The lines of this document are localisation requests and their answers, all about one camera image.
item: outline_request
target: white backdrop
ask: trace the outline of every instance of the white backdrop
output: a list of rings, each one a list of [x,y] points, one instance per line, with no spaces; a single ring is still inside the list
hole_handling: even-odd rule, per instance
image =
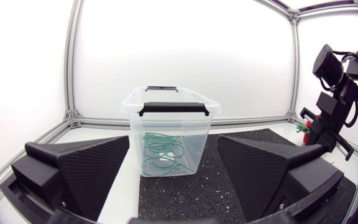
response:
[[[0,168],[62,122],[73,1],[0,0]]]
[[[138,86],[190,88],[219,102],[216,119],[283,116],[290,104],[288,19],[257,1],[85,1],[75,100],[86,117],[122,118]]]
[[[303,19],[299,23],[299,38],[300,83],[296,112],[299,115],[302,108],[306,107],[315,114],[319,114],[320,110],[316,102],[323,89],[312,73],[314,61],[324,44],[330,45],[333,50],[337,51],[355,52],[358,50],[358,14],[335,14]],[[354,106],[347,122],[353,116]],[[358,119],[353,127],[344,126],[340,134],[358,145]]]

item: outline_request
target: green wire coil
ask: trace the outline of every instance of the green wire coil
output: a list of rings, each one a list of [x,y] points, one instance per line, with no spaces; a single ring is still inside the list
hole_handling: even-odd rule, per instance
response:
[[[171,173],[178,166],[184,167],[185,169],[193,172],[189,167],[178,162],[177,159],[183,157],[185,153],[185,148],[183,143],[180,141],[180,136],[169,136],[159,133],[144,133],[144,151],[147,149],[148,152],[144,153],[146,159],[143,160],[142,166],[151,161],[153,165],[159,168],[168,169],[163,174],[157,176],[163,176]],[[170,161],[167,165],[159,164],[158,161],[161,160]]]

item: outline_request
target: red component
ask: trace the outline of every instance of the red component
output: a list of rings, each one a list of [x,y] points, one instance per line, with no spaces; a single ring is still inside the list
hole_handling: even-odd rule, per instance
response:
[[[307,121],[305,126],[308,128],[310,125],[311,125],[311,122]],[[309,139],[309,134],[305,134],[305,136],[303,136],[303,143],[306,144],[308,142],[308,139]]]

